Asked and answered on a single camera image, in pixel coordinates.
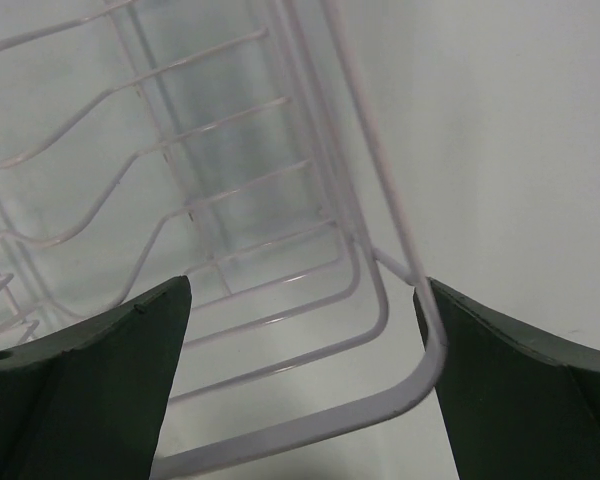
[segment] wire basket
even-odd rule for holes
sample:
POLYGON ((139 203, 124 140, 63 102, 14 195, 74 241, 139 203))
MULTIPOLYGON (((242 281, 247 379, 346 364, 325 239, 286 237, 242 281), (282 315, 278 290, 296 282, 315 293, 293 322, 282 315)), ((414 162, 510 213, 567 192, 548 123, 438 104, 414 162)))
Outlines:
POLYGON ((376 339, 389 317, 382 264, 415 287, 429 325, 425 355, 409 376, 366 398, 157 458, 152 478, 272 455, 417 405, 442 370, 445 334, 337 2, 124 0, 99 10, 92 0, 30 3, 12 12, 0 2, 0 36, 13 33, 0 40, 0 348, 175 274, 188 275, 193 289, 185 352, 338 304, 370 279, 379 313, 364 332, 203 387, 174 388, 176 408, 376 339), (314 32, 302 15, 309 3, 320 9, 407 266, 368 232, 310 47, 314 32), (63 15, 74 19, 49 26, 63 15), (31 18, 44 23, 32 29, 31 18), (173 28, 191 22, 196 28, 173 28), (292 302, 288 294, 275 301, 283 291, 292 302), (268 313, 215 322, 254 301, 268 313))

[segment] black object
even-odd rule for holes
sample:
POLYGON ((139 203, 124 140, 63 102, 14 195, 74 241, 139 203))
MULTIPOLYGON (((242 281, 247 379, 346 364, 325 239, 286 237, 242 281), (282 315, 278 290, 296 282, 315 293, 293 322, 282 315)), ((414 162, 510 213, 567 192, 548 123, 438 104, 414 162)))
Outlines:
POLYGON ((178 277, 1 351, 0 479, 148 479, 190 306, 178 277))
POLYGON ((600 352, 431 286, 449 337, 436 392, 460 478, 600 480, 600 352))

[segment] dish drainer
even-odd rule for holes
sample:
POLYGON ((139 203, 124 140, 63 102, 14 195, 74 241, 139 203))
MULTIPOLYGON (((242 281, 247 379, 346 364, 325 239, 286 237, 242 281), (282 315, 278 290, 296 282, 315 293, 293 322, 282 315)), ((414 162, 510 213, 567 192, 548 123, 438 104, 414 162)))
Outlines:
MULTIPOLYGON (((13 332, 17 332, 9 341, 12 344, 23 343, 48 331, 61 328, 63 324, 66 325, 66 322, 80 321, 120 304, 133 293, 134 288, 144 288, 139 285, 138 278, 143 267, 146 268, 150 254, 161 241, 163 231, 174 223, 180 226, 178 222, 181 221, 182 224, 187 224, 184 228, 193 229, 198 240, 196 248, 199 248, 200 255, 191 265, 180 266, 179 271, 172 271, 172 273, 189 276, 195 276, 200 272, 212 274, 218 280, 222 291, 221 295, 201 300, 194 305, 192 318, 203 311, 213 312, 214 308, 240 301, 241 298, 249 295, 286 287, 296 282, 310 282, 315 276, 336 268, 346 268, 349 272, 347 286, 336 293, 321 295, 262 318, 189 339, 185 341, 185 349, 193 349, 228 336, 245 334, 335 304, 350 297, 357 290, 363 267, 368 269, 377 296, 379 316, 372 328, 362 334, 207 387, 174 395, 171 403, 192 401, 205 393, 282 373, 353 349, 377 338, 385 329, 389 316, 389 305, 379 264, 403 282, 415 287, 428 322, 429 337, 420 363, 409 376, 394 387, 303 418, 168 457, 157 458, 152 471, 152 478, 156 479, 202 474, 342 435, 398 416, 417 405, 433 389, 442 370, 446 350, 445 333, 435 300, 413 246, 406 217, 398 198, 397 187, 391 177, 387 154, 380 141, 378 126, 370 113, 369 100, 364 94, 351 46, 345 38, 338 1, 318 0, 314 3, 316 8, 321 9, 325 25, 328 27, 331 47, 350 91, 357 120, 408 266, 377 248, 368 232, 349 173, 345 150, 338 136, 333 113, 329 108, 329 99, 325 93, 320 69, 314 58, 315 53, 309 45, 308 37, 311 34, 306 28, 306 21, 299 13, 309 2, 296 0, 248 2, 244 8, 249 18, 256 24, 256 28, 161 63, 154 54, 155 48, 152 48, 146 32, 143 31, 138 12, 142 12, 143 8, 147 10, 159 8, 160 4, 169 1, 175 0, 163 2, 124 0, 115 3, 105 1, 103 7, 90 14, 0 40, 0 57, 2 57, 3 53, 9 55, 9 52, 29 48, 28 46, 36 42, 56 38, 69 30, 88 28, 83 26, 98 22, 108 22, 118 42, 118 52, 126 62, 125 68, 131 72, 130 78, 121 80, 114 86, 106 86, 96 95, 89 97, 80 108, 74 108, 75 113, 68 120, 64 123, 56 123, 55 129, 47 129, 47 136, 42 141, 36 142, 21 153, 0 157, 0 184, 4 182, 9 185, 9 180, 4 180, 8 177, 4 175, 17 172, 23 167, 32 168, 30 165, 38 161, 40 156, 44 156, 50 149, 52 150, 52 147, 72 135, 81 123, 84 123, 90 115, 94 115, 93 112, 99 106, 121 92, 131 91, 135 94, 133 101, 144 109, 155 137, 153 142, 145 140, 144 146, 137 148, 134 153, 127 153, 126 159, 122 159, 119 164, 114 162, 116 159, 112 157, 110 160, 116 163, 117 167, 115 173, 109 176, 110 180, 106 186, 97 196, 91 197, 92 203, 86 209, 86 213, 82 213, 78 222, 74 221, 71 226, 60 231, 45 231, 44 235, 25 233, 28 225, 18 225, 18 221, 14 220, 14 215, 10 212, 10 207, 13 211, 13 206, 5 205, 0 192, 0 249, 3 249, 0 250, 0 297, 4 301, 4 304, 0 304, 0 338, 6 338, 13 332), (135 35, 134 45, 137 45, 135 50, 134 45, 129 41, 130 35, 135 35), (163 80, 163 77, 173 74, 173 78, 177 79, 178 72, 187 67, 203 68, 204 65, 200 64, 247 46, 255 46, 258 49, 258 55, 264 58, 262 64, 264 67, 261 70, 256 67, 258 71, 254 73, 253 68, 249 68, 253 65, 251 60, 254 57, 247 62, 248 65, 240 61, 223 64, 224 66, 218 67, 210 75, 211 82, 207 85, 211 92, 210 96, 220 95, 222 98, 222 95, 231 94, 232 92, 223 91, 219 87, 215 89, 215 81, 222 83, 221 79, 224 79, 227 73, 240 74, 240 70, 245 68, 247 73, 244 78, 252 83, 255 82, 256 89, 259 88, 260 83, 271 82, 275 85, 275 90, 281 93, 264 100, 260 98, 262 101, 258 103, 233 111, 230 108, 229 111, 224 109, 222 102, 214 104, 214 108, 209 108, 207 105, 205 115, 202 116, 209 118, 189 121, 190 118, 187 117, 183 121, 186 112, 183 115, 182 111, 178 111, 178 105, 173 101, 174 82, 169 83, 163 80), (255 154, 242 163, 233 159, 234 163, 229 162, 229 167, 240 174, 237 175, 237 179, 236 175, 230 175, 229 178, 224 175, 227 155, 223 155, 218 145, 210 149, 214 154, 209 157, 210 161, 201 163, 200 159, 204 158, 204 152, 200 153, 200 146, 193 153, 193 149, 187 143, 217 134, 220 135, 218 143, 224 145, 230 140, 222 137, 222 131, 228 130, 235 135, 235 130, 231 129, 238 128, 236 125, 241 125, 241 122, 249 122, 268 112, 281 110, 284 110, 285 117, 274 118, 273 134, 269 131, 267 140, 277 142, 280 136, 276 132, 280 130, 275 129, 282 129, 284 132, 291 132, 289 135, 293 136, 299 145, 299 154, 296 156, 298 158, 286 161, 283 167, 275 165, 272 168, 266 161, 262 161, 262 157, 266 156, 263 152, 280 154, 282 149, 279 148, 279 144, 276 144, 273 150, 253 150, 255 154), (223 115, 216 116, 218 111, 223 115), (113 298, 100 302, 95 308, 92 306, 88 312, 76 312, 75 308, 67 306, 66 302, 58 300, 58 295, 54 293, 57 289, 49 287, 43 278, 44 275, 38 269, 36 254, 59 251, 60 246, 79 241, 84 232, 97 221, 105 206, 113 203, 111 199, 120 185, 127 181, 133 167, 152 156, 156 157, 154 163, 161 162, 166 166, 181 205, 163 214, 152 226, 140 254, 134 254, 136 258, 129 268, 130 273, 127 274, 123 285, 118 287, 113 298), (293 178, 295 183, 285 183, 289 178, 293 178), (245 192, 250 196, 255 195, 259 201, 250 204, 245 200, 247 197, 240 197, 245 192), (222 206, 223 202, 231 202, 235 198, 238 200, 233 207, 222 206), (266 227, 262 226, 262 218, 258 218, 257 214, 260 213, 262 213, 260 216, 266 220, 266 227), (222 219, 227 215, 237 218, 236 221, 242 229, 241 240, 238 242, 231 242, 230 239, 235 234, 231 233, 231 229, 227 231, 222 226, 222 219), (229 271, 233 268, 234 262, 250 255, 258 255, 259 252, 270 252, 263 254, 268 255, 267 258, 275 257, 275 248, 278 246, 284 245, 284 248, 293 249, 307 242, 321 241, 319 240, 321 235, 328 237, 327 243, 332 246, 330 251, 334 253, 333 255, 326 258, 312 256, 313 264, 308 258, 300 262, 296 261, 291 271, 277 278, 258 277, 251 284, 245 284, 243 288, 237 289, 231 285, 229 271), (21 287, 16 285, 18 282, 22 284, 21 287)), ((30 60, 32 65, 35 64, 35 58, 33 56, 30 60)), ((197 87, 194 84, 187 85, 194 90, 197 87)), ((266 95, 257 93, 256 96, 266 97, 268 94, 269 92, 266 95)), ((35 98, 35 89, 28 91, 26 95, 27 98, 35 98)), ((256 142, 253 138, 258 137, 259 141, 262 136, 259 130, 253 128, 247 129, 246 134, 240 132, 239 135, 239 147, 253 146, 256 142)), ((64 160, 62 167, 54 168, 65 168, 66 164, 71 164, 70 158, 65 157, 64 160)), ((74 161, 69 166, 77 170, 77 163, 74 161)), ((32 170, 27 170, 18 181, 21 183, 30 181, 28 176, 31 172, 32 170)), ((79 195, 79 190, 76 187, 75 192, 65 191, 63 195, 66 197, 56 195, 55 198, 61 200, 61 203, 64 202, 64 206, 71 210, 72 195, 74 193, 79 195)), ((144 205, 141 200, 144 201, 143 199, 151 194, 151 190, 136 190, 135 201, 138 202, 136 204, 138 210, 141 210, 144 205)), ((132 215, 134 211, 129 211, 128 214, 132 215)), ((74 255, 81 252, 80 256, 82 256, 81 249, 84 248, 82 244, 76 248, 74 255)), ((158 278, 159 276, 159 274, 154 275, 149 282, 157 283, 162 279, 158 278)), ((196 297, 196 281, 193 280, 192 284, 193 295, 196 297)))

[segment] dish rack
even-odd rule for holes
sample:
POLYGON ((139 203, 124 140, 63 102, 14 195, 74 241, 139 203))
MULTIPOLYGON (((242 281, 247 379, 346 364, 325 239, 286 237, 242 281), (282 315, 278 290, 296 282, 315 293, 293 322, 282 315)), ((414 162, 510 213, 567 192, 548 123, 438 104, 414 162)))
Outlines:
MULTIPOLYGON (((37 112, 35 118, 27 119, 12 113, 9 123, 0 122, 0 128, 9 129, 3 135, 0 130, 0 342, 21 344, 81 321, 174 274, 188 275, 192 280, 194 301, 198 297, 192 308, 193 321, 209 312, 213 316, 232 302, 292 288, 302 282, 310 284, 318 276, 335 270, 348 272, 346 286, 335 292, 323 292, 309 299, 302 297, 290 308, 277 308, 263 317, 185 341, 184 350, 195 349, 349 298, 359 288, 363 271, 368 270, 365 274, 371 279, 379 310, 378 319, 370 329, 293 358, 172 395, 170 400, 170 404, 190 402, 202 394, 279 374, 376 339, 385 329, 389 316, 379 265, 415 287, 429 336, 425 354, 415 370, 394 387, 259 431, 156 458, 152 471, 152 478, 156 479, 206 473, 398 416, 417 405, 433 389, 446 351, 445 333, 435 300, 407 228, 378 126, 361 86, 352 47, 346 40, 338 2, 253 0, 244 5, 231 2, 231 8, 225 9, 226 16, 209 15, 198 22, 202 32, 197 43, 203 44, 203 48, 191 51, 191 45, 196 42, 185 42, 182 48, 175 49, 177 55, 170 48, 172 56, 167 58, 164 55, 167 49, 161 43, 167 36, 164 30, 160 32, 163 27, 157 20, 143 24, 143 14, 146 13, 147 18, 158 18, 160 9, 170 2, 187 3, 182 0, 114 3, 109 0, 98 7, 91 0, 76 2, 76 8, 86 9, 78 10, 80 15, 74 14, 71 20, 53 24, 48 19, 58 16, 50 9, 48 15, 41 14, 47 19, 46 25, 35 29, 25 28, 29 24, 24 12, 8 12, 10 2, 0 2, 0 19, 13 20, 4 28, 14 32, 0 40, 0 61, 3 62, 0 63, 3 72, 0 73, 0 91, 10 92, 12 83, 16 91, 5 93, 4 98, 0 96, 0 112, 9 109, 9 101, 13 102, 13 112, 24 108, 22 102, 33 102, 37 112), (320 21, 326 26, 329 48, 349 89, 406 265, 377 248, 367 229, 345 148, 325 93, 320 71, 325 63, 320 65, 319 59, 316 60, 315 49, 310 46, 314 31, 310 25, 307 27, 302 15, 309 3, 313 4, 313 12, 320 12, 320 21), (243 11, 249 28, 244 28, 244 22, 232 20, 229 10, 243 11), (152 28, 157 32, 155 35, 151 33, 152 28), (67 92, 59 91, 56 83, 63 75, 69 75, 66 65, 63 69, 58 60, 63 55, 66 58, 63 44, 71 43, 68 32, 89 29, 98 32, 95 35, 87 32, 91 35, 89 38, 102 43, 94 47, 98 55, 111 54, 120 73, 112 75, 115 78, 95 82, 103 85, 100 91, 84 93, 80 78, 71 79, 67 92), (108 29, 108 33, 96 29, 108 29), (233 36, 216 41, 216 32, 220 31, 223 34, 230 31, 233 36), (107 43, 108 35, 117 44, 107 43), (241 57, 247 49, 251 49, 251 56, 241 57), (39 70, 45 68, 57 70, 40 73, 39 70), (190 72, 197 75, 205 69, 206 77, 194 81, 189 75, 190 72), (50 79, 48 88, 44 82, 35 83, 41 75, 50 79), (250 103, 237 108, 233 100, 227 100, 247 90, 247 96, 256 97, 257 101, 250 98, 250 103), (175 102, 174 92, 181 99, 191 97, 190 103, 175 102), (121 139, 116 130, 120 128, 119 123, 112 125, 98 117, 99 109, 106 109, 106 105, 118 97, 124 97, 122 107, 133 109, 125 118, 146 123, 148 133, 140 128, 138 138, 121 139), (63 118, 57 118, 57 112, 64 109, 73 113, 63 122, 63 118), (17 125, 11 122, 20 121, 28 125, 27 131, 13 135, 17 125), (93 142, 83 141, 88 150, 84 155, 92 156, 80 157, 72 150, 73 137, 91 134, 94 130, 104 137, 93 142), (13 149, 18 141, 23 145, 29 142, 28 147, 16 153, 1 153, 13 149), (136 147, 128 150, 128 144, 136 147), (150 165, 155 169, 146 173, 152 182, 171 183, 166 197, 158 194, 157 188, 147 188, 139 177, 133 177, 134 169, 143 162, 145 168, 150 165), (65 172, 63 179, 77 177, 80 181, 58 181, 58 171, 65 172), (99 191, 92 191, 90 178, 100 182, 99 191), (125 190, 127 203, 116 197, 126 185, 131 185, 125 190), (4 192, 9 191, 15 192, 16 200, 5 200, 4 192), (29 201, 37 206, 31 207, 29 201), (160 202, 162 207, 171 205, 170 210, 151 223, 147 219, 155 214, 152 206, 160 202), (96 229, 94 225, 98 221, 104 221, 100 217, 107 215, 107 208, 122 216, 112 220, 113 223, 99 225, 99 230, 114 238, 97 243, 87 234, 96 229), (42 227, 30 221, 32 215, 37 215, 42 227), (130 231, 126 238, 120 236, 124 232, 118 234, 116 222, 129 217, 142 220, 144 233, 130 231), (54 230, 54 222, 61 224, 64 218, 69 218, 70 224, 54 230), (172 231, 167 235, 164 232, 169 228, 172 231), (134 241, 137 244, 138 239, 142 244, 139 253, 131 245, 134 241), (320 247, 327 254, 307 254, 302 250, 312 243, 327 245, 320 247), (69 253, 62 250, 63 246, 72 244, 75 246, 69 253), (195 252, 188 257, 178 256, 174 261, 168 255, 189 248, 195 252), (89 256, 94 251, 99 255, 89 256), (299 259, 289 253, 294 251, 300 252, 299 259), (153 256, 160 258, 150 268, 148 264, 153 256), (56 281, 55 275, 46 277, 40 265, 52 263, 58 257, 73 262, 55 264, 72 266, 58 267, 65 278, 73 267, 78 270, 83 266, 89 271, 92 262, 94 269, 106 269, 119 260, 128 271, 122 282, 117 274, 111 274, 111 282, 117 285, 113 294, 109 293, 108 275, 103 276, 102 282, 92 282, 104 284, 100 286, 104 294, 100 295, 97 287, 91 290, 85 287, 86 280, 82 285, 78 282, 65 288, 66 285, 56 281), (276 278, 257 274, 250 266, 292 257, 294 260, 285 267, 284 274, 276 278), (246 276, 240 277, 241 268, 246 269, 246 276), (143 283, 141 274, 147 269, 152 273, 143 283), (236 286, 236 277, 247 280, 238 281, 236 286), (208 293, 205 285, 211 282, 209 278, 213 278, 220 293, 211 296, 204 293, 208 293), (108 298, 101 301, 101 296, 108 298), (78 312, 74 304, 88 308, 78 312)), ((203 3, 203 0, 190 2, 203 3)), ((40 4, 35 8, 45 7, 40 4)), ((201 9, 198 13, 202 12, 202 17, 212 9, 197 8, 201 9)), ((78 46, 67 45, 66 48, 73 48, 70 51, 76 56, 91 48, 80 43, 82 38, 73 41, 78 46)), ((76 61, 72 65, 81 69, 79 74, 90 75, 89 61, 76 61)))

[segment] white wire rack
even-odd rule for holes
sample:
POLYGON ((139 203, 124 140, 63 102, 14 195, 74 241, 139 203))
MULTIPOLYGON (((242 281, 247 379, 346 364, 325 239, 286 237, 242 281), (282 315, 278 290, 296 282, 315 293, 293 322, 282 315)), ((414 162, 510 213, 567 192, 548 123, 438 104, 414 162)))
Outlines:
MULTIPOLYGON (((368 100, 364 96, 359 74, 353 62, 351 47, 345 39, 337 1, 322 0, 318 3, 329 27, 333 48, 350 90, 353 105, 369 148, 371 161, 395 224, 395 232, 405 256, 406 265, 376 248, 372 243, 348 172, 344 149, 336 134, 334 120, 327 108, 325 91, 307 42, 307 32, 301 15, 298 14, 296 2, 293 0, 254 1, 249 6, 249 12, 255 18, 257 24, 255 29, 163 64, 158 64, 152 55, 148 40, 136 21, 136 9, 151 8, 150 5, 144 5, 145 3, 147 2, 142 0, 125 0, 117 3, 106 1, 105 5, 94 13, 0 40, 1 55, 11 49, 23 48, 26 44, 44 41, 45 37, 56 36, 70 29, 80 29, 83 25, 91 22, 108 22, 117 39, 119 52, 127 64, 127 71, 131 72, 131 76, 127 80, 119 81, 119 83, 108 86, 93 95, 69 119, 64 122, 58 119, 57 127, 49 131, 43 140, 36 142, 21 153, 0 158, 0 171, 16 172, 18 169, 26 168, 25 164, 29 165, 38 161, 38 157, 70 135, 74 127, 77 128, 100 105, 124 90, 135 91, 155 137, 155 141, 149 142, 148 146, 143 146, 128 154, 126 159, 119 163, 119 167, 116 167, 115 173, 109 177, 108 181, 103 179, 104 186, 89 200, 88 208, 67 228, 53 232, 48 231, 44 235, 25 233, 24 229, 20 229, 17 222, 11 218, 8 209, 4 207, 4 201, 0 198, 0 247, 16 248, 19 252, 18 255, 22 258, 22 261, 18 262, 18 268, 13 272, 5 272, 2 266, 4 262, 0 262, 0 297, 5 302, 5 308, 8 309, 8 314, 5 314, 0 307, 0 336, 17 327, 20 333, 18 333, 15 343, 23 343, 44 334, 41 329, 45 324, 51 323, 50 315, 76 322, 119 305, 138 286, 141 271, 154 247, 159 243, 162 232, 168 228, 169 224, 185 220, 193 227, 202 253, 197 261, 192 262, 191 265, 184 265, 180 271, 173 273, 193 276, 198 272, 212 271, 216 275, 222 291, 217 298, 199 301, 194 305, 192 312, 212 310, 216 306, 256 294, 259 291, 302 280, 306 281, 343 265, 348 268, 350 276, 346 287, 335 293, 313 298, 302 304, 237 326, 188 339, 184 344, 184 349, 194 349, 228 336, 240 335, 249 330, 272 325, 335 304, 350 297, 358 289, 363 268, 369 271, 377 296, 379 315, 375 324, 361 334, 209 386, 179 393, 172 396, 170 404, 186 402, 202 394, 252 382, 265 376, 316 362, 377 338, 385 329, 389 316, 387 295, 378 264, 384 265, 402 281, 415 287, 426 314, 430 334, 424 357, 415 370, 395 387, 297 420, 157 459, 154 462, 152 478, 173 478, 209 472, 341 435, 408 411, 417 405, 435 385, 444 363, 445 334, 427 278, 416 255, 405 215, 400 207, 397 189, 389 171, 378 128, 370 114, 368 100), (132 26, 132 30, 139 39, 142 47, 140 51, 144 55, 142 61, 138 61, 136 52, 124 32, 124 27, 121 26, 121 15, 126 15, 127 20, 131 20, 126 25, 132 26), (177 109, 173 105, 169 86, 163 77, 169 72, 177 75, 179 71, 188 67, 204 68, 205 65, 199 64, 248 45, 255 46, 263 52, 266 60, 266 75, 273 78, 277 94, 257 104, 231 111, 223 117, 210 118, 207 119, 208 121, 198 122, 197 125, 183 125, 177 109), (160 107, 156 106, 156 98, 162 102, 160 107), (183 171, 183 162, 176 152, 177 148, 187 150, 190 148, 188 142, 192 140, 214 132, 231 130, 241 122, 259 118, 272 111, 284 111, 284 115, 288 115, 289 124, 285 124, 285 128, 291 130, 294 136, 300 139, 298 143, 301 144, 301 148, 297 155, 298 158, 283 166, 276 164, 274 166, 266 165, 267 168, 257 168, 257 174, 240 176, 239 180, 227 182, 230 184, 228 187, 214 186, 209 189, 205 188, 204 184, 207 183, 208 186, 209 183, 205 178, 209 175, 221 177, 222 172, 218 172, 221 170, 221 166, 214 163, 211 170, 208 167, 206 170, 204 166, 200 167, 195 160, 200 158, 200 149, 198 149, 195 155, 188 152, 190 157, 185 170, 193 171, 193 180, 190 181, 187 172, 183 171), (171 128, 164 127, 165 116, 171 122, 171 128), (125 280, 118 286, 113 298, 99 305, 92 305, 89 311, 75 311, 66 302, 58 300, 58 297, 52 292, 53 289, 46 284, 43 275, 36 267, 36 262, 32 260, 35 252, 54 252, 61 245, 71 244, 72 241, 77 240, 76 237, 79 238, 84 232, 93 228, 92 225, 99 214, 106 205, 113 202, 111 199, 116 190, 130 175, 129 172, 133 170, 133 167, 138 163, 151 161, 152 156, 156 154, 163 159, 161 161, 166 162, 171 182, 179 192, 180 198, 184 200, 180 206, 159 217, 157 223, 151 227, 140 253, 132 262, 125 280), (304 200, 299 200, 300 197, 293 197, 289 201, 285 197, 288 193, 284 186, 285 179, 294 178, 297 183, 298 176, 302 176, 303 180, 300 185, 308 193, 300 194, 304 200), (245 192, 261 195, 264 204, 291 204, 292 209, 302 210, 298 214, 301 221, 297 221, 295 218, 292 227, 280 227, 280 222, 272 220, 271 227, 260 231, 260 234, 253 237, 254 239, 242 243, 231 243, 227 248, 218 248, 219 239, 224 238, 223 232, 214 231, 209 227, 209 217, 220 215, 218 209, 221 210, 219 206, 223 202, 239 199, 245 192), (302 204, 302 208, 295 208, 298 204, 302 204), (259 251, 270 250, 278 245, 290 242, 308 242, 321 234, 328 234, 335 245, 334 254, 330 257, 316 260, 313 264, 308 262, 305 265, 306 268, 296 266, 293 271, 277 278, 258 279, 246 287, 235 288, 231 285, 232 281, 227 270, 231 269, 232 261, 248 257, 259 251), (25 277, 32 279, 31 283, 35 284, 35 288, 32 287, 32 290, 35 290, 36 294, 28 295, 24 300, 17 298, 18 295, 12 287, 19 275, 23 279, 25 277)), ((240 68, 241 65, 236 65, 234 72, 239 74, 240 68)), ((117 164, 114 159, 111 159, 111 162, 117 164)), ((249 225, 251 217, 248 215, 242 220, 247 228, 260 228, 258 225, 249 225)))

